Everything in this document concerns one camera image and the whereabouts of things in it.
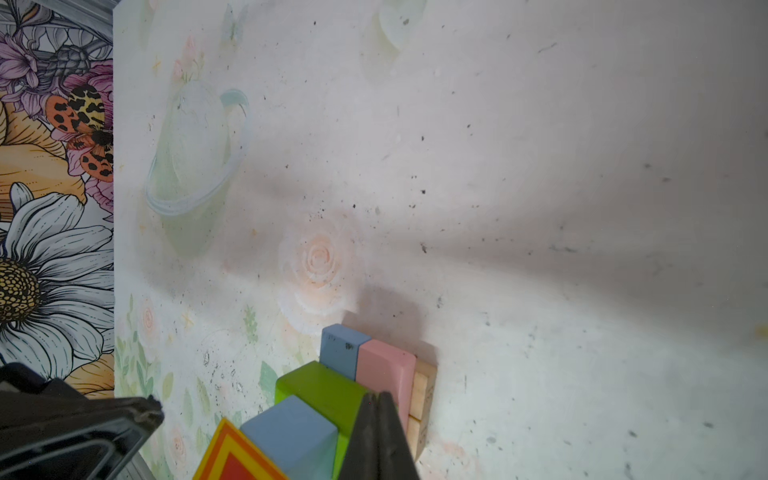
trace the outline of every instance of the toy block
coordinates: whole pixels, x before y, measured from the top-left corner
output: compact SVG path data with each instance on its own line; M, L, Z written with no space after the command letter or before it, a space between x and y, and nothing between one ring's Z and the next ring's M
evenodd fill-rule
M391 392L397 402L402 430L408 428L416 357L378 340L363 343L357 355L355 380L374 392Z
M320 363L355 381L357 350L370 336L341 324L323 329L320 340Z
M333 460L333 478L339 477L341 464L355 426L357 410L367 390L359 383L347 379L319 362L310 362L277 379L275 403L295 395L339 430L336 457Z
M221 419L194 480L288 480L235 425Z
M411 392L411 411L409 415L417 420L429 417L429 409L432 407L432 397L435 396L435 378L437 367L427 362L416 359L416 368L413 374L413 388Z
M429 419L418 420L411 416L408 417L406 441L408 442L408 450L411 451L414 462L419 459L419 455L422 454L424 445L427 443L428 424Z
M290 396L240 426L291 480L330 480L339 432L297 396Z

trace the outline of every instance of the black plastic part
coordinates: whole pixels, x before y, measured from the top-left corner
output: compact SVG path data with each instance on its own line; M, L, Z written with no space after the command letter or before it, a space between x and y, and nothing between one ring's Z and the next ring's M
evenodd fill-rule
M419 480L395 401L389 392L379 395L379 478Z
M391 393L362 398L339 480L419 480Z
M20 364L0 368L0 478L112 480L163 422L148 399L88 400Z
M376 480L379 477L378 401L373 393L366 393L362 398L339 480Z

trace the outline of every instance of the green block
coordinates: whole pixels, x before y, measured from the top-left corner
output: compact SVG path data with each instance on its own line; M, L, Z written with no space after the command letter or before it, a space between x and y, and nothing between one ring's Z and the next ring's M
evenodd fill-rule
M333 480L339 477L357 410L368 389L319 362L307 363L277 379L275 404L295 395L339 429Z

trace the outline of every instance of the butterfly illustration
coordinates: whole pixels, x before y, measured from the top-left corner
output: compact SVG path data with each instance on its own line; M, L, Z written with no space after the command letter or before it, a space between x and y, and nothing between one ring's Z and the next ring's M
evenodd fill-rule
M245 19L248 16L248 5L244 6L235 20L232 5L227 5L224 12L224 22L221 25L221 41L225 44L240 45L243 41Z
M114 148L111 125L105 124L104 102L96 88L76 87L67 98L52 95L45 102L45 117L67 134L68 151L85 151L83 170L92 177L112 182Z

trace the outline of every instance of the daisy yellow center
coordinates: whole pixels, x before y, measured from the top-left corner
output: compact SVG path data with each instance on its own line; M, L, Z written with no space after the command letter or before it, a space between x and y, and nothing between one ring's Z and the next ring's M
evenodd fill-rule
M0 259L0 324L23 320L40 303L40 283L26 267Z

